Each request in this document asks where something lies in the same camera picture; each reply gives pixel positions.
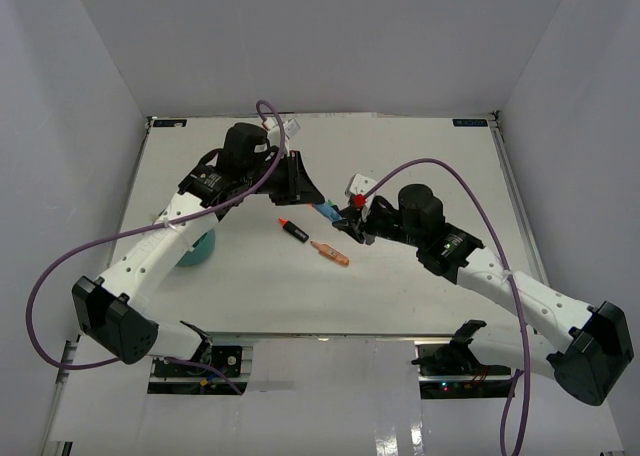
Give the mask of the blue transparent highlighter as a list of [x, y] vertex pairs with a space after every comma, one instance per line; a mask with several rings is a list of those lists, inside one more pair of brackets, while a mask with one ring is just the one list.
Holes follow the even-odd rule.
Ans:
[[330, 201], [315, 205], [317, 208], [315, 210], [331, 223], [336, 223], [344, 219], [344, 217], [339, 213], [339, 208], [336, 205], [333, 205]]

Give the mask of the black highlighter orange cap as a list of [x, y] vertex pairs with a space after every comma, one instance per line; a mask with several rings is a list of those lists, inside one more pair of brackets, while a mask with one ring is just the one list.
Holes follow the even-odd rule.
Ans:
[[306, 243], [309, 240], [309, 235], [293, 222], [283, 218], [279, 218], [278, 221], [282, 229], [296, 240], [301, 243]]

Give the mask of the orange transparent highlighter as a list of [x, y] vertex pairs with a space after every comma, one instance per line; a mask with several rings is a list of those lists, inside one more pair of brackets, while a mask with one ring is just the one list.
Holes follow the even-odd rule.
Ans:
[[317, 250], [317, 252], [321, 256], [335, 262], [336, 264], [339, 264], [340, 266], [343, 266], [343, 267], [349, 266], [350, 264], [349, 258], [344, 254], [340, 253], [339, 251], [337, 251], [336, 249], [334, 249], [333, 247], [331, 247], [330, 245], [325, 243], [320, 243], [317, 241], [311, 241], [310, 244], [314, 249]]

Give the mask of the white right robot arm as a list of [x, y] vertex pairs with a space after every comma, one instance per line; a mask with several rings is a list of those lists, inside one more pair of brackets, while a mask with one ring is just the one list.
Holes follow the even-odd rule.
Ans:
[[382, 238], [413, 247], [427, 271], [525, 323], [527, 335], [513, 338], [487, 329], [483, 321], [464, 324], [449, 344], [459, 372], [475, 374], [487, 362], [522, 364], [584, 404], [599, 406], [606, 400], [634, 358], [621, 308], [608, 301], [590, 305], [508, 269], [480, 239], [445, 220], [443, 204], [428, 186], [403, 187], [392, 205], [374, 193], [376, 185], [362, 174], [351, 178], [336, 229], [360, 244]]

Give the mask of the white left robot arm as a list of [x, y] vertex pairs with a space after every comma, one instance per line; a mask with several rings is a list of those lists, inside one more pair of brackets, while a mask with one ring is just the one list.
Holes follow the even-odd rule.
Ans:
[[176, 358], [188, 374], [211, 363], [205, 333], [181, 322], [165, 325], [144, 313], [161, 282], [189, 252], [204, 244], [217, 223], [256, 186], [277, 206], [321, 204], [299, 152], [289, 140], [300, 129], [294, 119], [278, 124], [236, 123], [224, 145], [200, 158], [142, 238], [96, 279], [81, 277], [72, 288], [81, 330], [119, 361], [145, 356]]

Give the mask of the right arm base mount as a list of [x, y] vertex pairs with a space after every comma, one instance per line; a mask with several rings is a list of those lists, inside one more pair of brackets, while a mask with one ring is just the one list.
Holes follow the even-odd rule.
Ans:
[[486, 326], [481, 320], [465, 322], [442, 343], [417, 342], [411, 364], [419, 373], [422, 400], [492, 399], [508, 396], [512, 370], [482, 364], [471, 351], [476, 333]]

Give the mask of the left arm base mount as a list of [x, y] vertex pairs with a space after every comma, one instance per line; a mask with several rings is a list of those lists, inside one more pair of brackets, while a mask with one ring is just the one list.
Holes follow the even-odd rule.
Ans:
[[252, 349], [212, 346], [198, 366], [154, 359], [147, 392], [160, 395], [240, 396], [248, 386]]

